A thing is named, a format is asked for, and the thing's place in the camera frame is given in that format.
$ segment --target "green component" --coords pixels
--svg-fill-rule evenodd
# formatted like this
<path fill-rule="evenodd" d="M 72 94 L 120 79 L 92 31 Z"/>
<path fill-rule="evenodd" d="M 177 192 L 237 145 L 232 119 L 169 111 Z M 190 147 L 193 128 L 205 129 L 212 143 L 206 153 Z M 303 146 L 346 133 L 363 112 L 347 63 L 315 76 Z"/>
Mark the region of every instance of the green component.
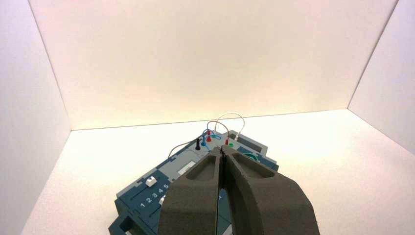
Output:
<path fill-rule="evenodd" d="M 244 155 L 250 157 L 254 161 L 257 161 L 257 162 L 259 161 L 258 158 L 252 153 L 244 153 Z"/>

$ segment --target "white backdrop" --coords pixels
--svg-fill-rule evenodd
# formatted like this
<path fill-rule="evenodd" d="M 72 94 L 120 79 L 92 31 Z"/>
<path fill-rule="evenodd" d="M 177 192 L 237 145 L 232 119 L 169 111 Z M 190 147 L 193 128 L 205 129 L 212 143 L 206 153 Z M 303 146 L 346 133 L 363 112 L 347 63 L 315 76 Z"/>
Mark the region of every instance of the white backdrop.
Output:
<path fill-rule="evenodd" d="M 0 1 L 0 234 L 20 234 L 70 133 L 26 0 Z"/>
<path fill-rule="evenodd" d="M 396 0 L 30 0 L 73 129 L 347 107 Z"/>
<path fill-rule="evenodd" d="M 400 0 L 350 110 L 415 153 L 415 1 Z"/>

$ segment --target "red connector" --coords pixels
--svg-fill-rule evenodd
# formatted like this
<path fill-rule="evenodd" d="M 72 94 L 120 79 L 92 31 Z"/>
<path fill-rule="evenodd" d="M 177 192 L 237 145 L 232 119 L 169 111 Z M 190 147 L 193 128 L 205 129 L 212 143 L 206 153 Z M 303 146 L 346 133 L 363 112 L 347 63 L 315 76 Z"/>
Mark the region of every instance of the red connector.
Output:
<path fill-rule="evenodd" d="M 206 138 L 206 141 L 211 142 L 212 138 L 210 137 L 210 131 L 207 131 L 207 135 L 208 135 L 208 137 Z"/>

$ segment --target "gray wire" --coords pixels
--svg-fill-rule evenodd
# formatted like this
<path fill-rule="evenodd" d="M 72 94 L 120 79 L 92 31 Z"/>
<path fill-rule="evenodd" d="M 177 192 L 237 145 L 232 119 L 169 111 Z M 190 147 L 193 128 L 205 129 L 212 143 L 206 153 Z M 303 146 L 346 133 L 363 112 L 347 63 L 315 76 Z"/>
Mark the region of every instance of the gray wire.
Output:
<path fill-rule="evenodd" d="M 185 144 L 188 144 L 188 143 L 190 143 L 190 142 L 192 142 L 192 141 L 189 141 L 189 142 L 186 142 L 186 143 L 182 143 L 182 144 L 179 144 L 179 145 L 177 145 L 176 147 L 174 147 L 174 148 L 170 151 L 169 156 L 167 157 L 167 159 L 169 159 L 169 158 L 170 158 L 171 152 L 173 152 L 173 150 L 174 150 L 175 148 L 180 147 L 180 146 L 185 145 Z"/>

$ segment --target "wire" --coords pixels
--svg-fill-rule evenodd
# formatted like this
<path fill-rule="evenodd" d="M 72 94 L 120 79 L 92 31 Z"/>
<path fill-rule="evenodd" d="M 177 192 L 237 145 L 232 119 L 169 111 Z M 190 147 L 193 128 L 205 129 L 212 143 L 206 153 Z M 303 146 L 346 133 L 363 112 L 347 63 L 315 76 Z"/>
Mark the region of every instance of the wire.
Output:
<path fill-rule="evenodd" d="M 225 116 L 225 115 L 228 115 L 228 114 L 235 114 L 235 115 L 238 115 L 239 117 L 241 117 L 241 119 L 242 119 L 242 121 L 243 121 L 243 125 L 242 125 L 242 128 L 241 128 L 241 130 L 238 132 L 238 134 L 236 134 L 236 137 L 235 137 L 235 141 L 238 141 L 238 138 L 239 138 L 239 134 L 242 132 L 242 130 L 244 129 L 244 127 L 245 127 L 245 120 L 244 120 L 244 118 L 242 117 L 242 115 L 240 115 L 239 113 L 235 113 L 235 112 L 229 112 L 229 113 L 225 113 L 225 114 L 222 114 L 217 120 L 216 120 L 216 122 L 218 122 L 219 121 L 219 119 L 221 119 L 223 116 Z"/>
<path fill-rule="evenodd" d="M 169 159 L 169 158 L 170 158 L 171 152 L 173 152 L 173 150 L 174 150 L 175 148 L 180 147 L 180 146 L 185 145 L 185 144 L 188 144 L 188 143 L 190 143 L 190 142 L 192 142 L 192 141 L 189 141 L 189 142 L 186 142 L 186 143 L 182 143 L 182 144 L 179 144 L 179 145 L 177 145 L 176 147 L 174 147 L 174 148 L 170 151 L 169 155 L 167 156 L 167 159 Z"/>
<path fill-rule="evenodd" d="M 207 124 L 206 124 L 206 129 L 209 129 L 209 123 L 211 123 L 211 122 L 216 122 L 217 124 L 219 123 L 219 124 L 221 124 L 223 127 L 225 127 L 225 129 L 228 131 L 228 141 L 229 141 L 229 129 L 223 124 L 223 123 L 221 123 L 221 122 L 218 122 L 218 121 L 209 121 L 209 122 L 207 122 Z"/>

